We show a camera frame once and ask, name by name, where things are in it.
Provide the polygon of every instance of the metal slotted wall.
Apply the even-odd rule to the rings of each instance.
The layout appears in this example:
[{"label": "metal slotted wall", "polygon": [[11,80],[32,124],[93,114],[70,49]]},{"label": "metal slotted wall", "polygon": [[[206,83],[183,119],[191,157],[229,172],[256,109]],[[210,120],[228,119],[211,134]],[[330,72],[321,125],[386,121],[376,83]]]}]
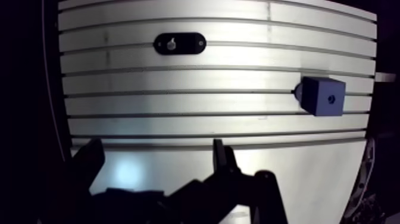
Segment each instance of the metal slotted wall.
[{"label": "metal slotted wall", "polygon": [[[230,145],[265,145],[254,149],[258,153],[239,152],[239,165],[249,173],[267,168],[277,173],[289,223],[338,223],[365,145],[375,73],[374,14],[319,0],[69,0],[60,2],[59,10],[61,71],[73,144],[100,137],[109,150],[170,149],[156,153],[141,148],[129,155],[107,152],[107,171],[92,191],[106,186],[174,191],[211,172],[211,160],[204,165],[211,158],[209,151],[193,149],[222,138]],[[201,33],[207,47],[198,55],[158,54],[154,39],[173,32]],[[314,117],[304,111],[292,94],[302,76],[345,82],[344,115]],[[310,146],[316,142],[350,170],[334,171],[335,163],[327,163],[322,159],[326,155]],[[302,151],[286,168],[273,158],[284,160],[284,149],[294,148],[262,150],[282,143],[293,143]],[[192,151],[182,151],[184,147]],[[352,154],[346,155],[346,149]],[[115,167],[130,156],[130,163],[141,167],[139,176],[152,177],[120,181]],[[251,163],[245,162],[250,157]],[[176,170],[172,166],[180,159],[208,168],[165,173],[177,176],[161,181],[163,175],[156,171]],[[342,185],[329,185],[322,173],[319,180],[312,179],[302,163],[319,164],[313,170],[329,170],[330,178]],[[293,183],[285,181],[294,170],[311,178],[297,183],[307,197],[298,198],[289,189]],[[315,195],[322,188],[343,197]],[[332,201],[336,212],[316,201]],[[299,210],[302,203],[304,210]],[[311,216],[316,209],[328,218],[304,215]]]}]

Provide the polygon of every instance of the black cube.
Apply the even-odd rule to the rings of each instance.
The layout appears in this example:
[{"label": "black cube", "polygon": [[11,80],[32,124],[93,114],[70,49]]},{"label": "black cube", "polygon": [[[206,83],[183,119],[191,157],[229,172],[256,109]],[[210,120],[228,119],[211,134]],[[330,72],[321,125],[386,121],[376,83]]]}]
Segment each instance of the black cube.
[{"label": "black cube", "polygon": [[341,116],[346,83],[325,77],[304,77],[301,107],[314,116]]}]

